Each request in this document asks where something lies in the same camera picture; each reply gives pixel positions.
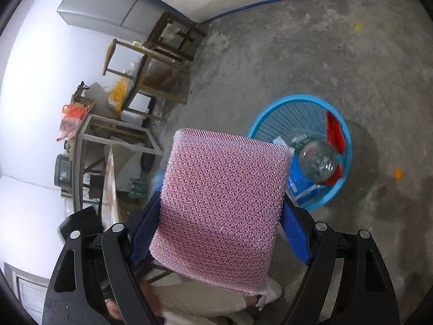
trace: yellow stain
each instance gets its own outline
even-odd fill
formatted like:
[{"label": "yellow stain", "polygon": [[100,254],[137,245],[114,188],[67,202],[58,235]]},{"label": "yellow stain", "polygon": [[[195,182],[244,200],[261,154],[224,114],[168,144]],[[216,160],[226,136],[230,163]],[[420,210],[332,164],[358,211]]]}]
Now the yellow stain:
[{"label": "yellow stain", "polygon": [[395,176],[395,180],[396,181],[401,180],[403,178],[403,176],[404,176],[403,170],[401,170],[399,168],[396,168],[394,170],[394,176]]}]

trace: door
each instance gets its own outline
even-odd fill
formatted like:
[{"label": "door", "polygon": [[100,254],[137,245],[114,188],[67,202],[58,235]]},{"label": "door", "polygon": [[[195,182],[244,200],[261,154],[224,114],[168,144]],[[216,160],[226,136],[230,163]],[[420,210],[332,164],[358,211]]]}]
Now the door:
[{"label": "door", "polygon": [[44,279],[4,263],[4,271],[10,288],[31,317],[42,325],[45,296],[49,279]]},{"label": "door", "polygon": [[47,287],[18,277],[18,292],[18,299],[20,300],[24,309],[39,325],[42,325],[42,313],[44,311]]}]

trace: wooden stool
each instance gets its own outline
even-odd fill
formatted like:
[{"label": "wooden stool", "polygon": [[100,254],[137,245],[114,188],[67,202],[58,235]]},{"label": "wooden stool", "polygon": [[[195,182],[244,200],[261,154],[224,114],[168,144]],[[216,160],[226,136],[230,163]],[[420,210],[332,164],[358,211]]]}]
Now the wooden stool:
[{"label": "wooden stool", "polygon": [[[179,45],[178,48],[168,45],[164,42],[164,38],[162,36],[164,30],[169,24],[173,24],[174,22],[179,23],[181,25],[184,25],[188,27],[187,33],[183,33],[181,31],[178,31],[176,34],[181,36],[183,38],[183,41]],[[206,33],[202,32],[200,29],[198,29],[195,25],[195,23],[190,23],[188,21],[185,21],[169,12],[164,12],[159,19],[159,21],[156,23],[153,30],[150,32],[150,35],[147,39],[148,43],[154,44],[157,46],[155,51],[159,52],[162,55],[165,55],[167,57],[172,58],[173,60],[182,62],[183,59],[188,61],[194,61],[194,57],[192,55],[189,55],[182,51],[182,48],[185,46],[185,43],[187,41],[193,42],[194,38],[191,36],[192,32],[197,33],[198,35],[205,37]]]}]

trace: white wall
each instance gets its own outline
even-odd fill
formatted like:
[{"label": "white wall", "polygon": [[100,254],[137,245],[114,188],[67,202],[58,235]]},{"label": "white wall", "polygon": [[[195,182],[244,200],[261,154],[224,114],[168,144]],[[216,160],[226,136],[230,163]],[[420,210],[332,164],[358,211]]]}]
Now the white wall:
[{"label": "white wall", "polygon": [[22,23],[34,2],[35,0],[22,0],[3,30],[3,33],[0,35],[0,92],[10,52],[12,51]]},{"label": "white wall", "polygon": [[[55,159],[63,152],[63,142],[56,142],[63,105],[82,80],[107,91],[118,80],[112,74],[101,75],[113,37],[68,26],[57,14],[61,1],[34,0],[10,50],[0,95],[3,174],[54,189]],[[128,69],[138,57],[118,48],[112,66]],[[61,251],[56,234],[64,220],[60,191],[3,176],[0,197],[0,221],[8,225],[0,235],[1,267],[6,261],[50,277]]]},{"label": "white wall", "polygon": [[50,278],[63,247],[57,227],[64,220],[59,192],[0,178],[0,263]]}]

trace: orange plastic bag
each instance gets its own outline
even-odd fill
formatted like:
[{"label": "orange plastic bag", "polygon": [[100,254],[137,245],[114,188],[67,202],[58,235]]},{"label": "orange plastic bag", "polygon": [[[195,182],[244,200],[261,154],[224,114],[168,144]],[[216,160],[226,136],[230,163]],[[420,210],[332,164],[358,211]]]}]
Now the orange plastic bag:
[{"label": "orange plastic bag", "polygon": [[77,119],[83,119],[84,116],[86,116],[87,113],[87,106],[77,106],[77,105],[65,105],[62,109],[63,118],[77,118]]}]

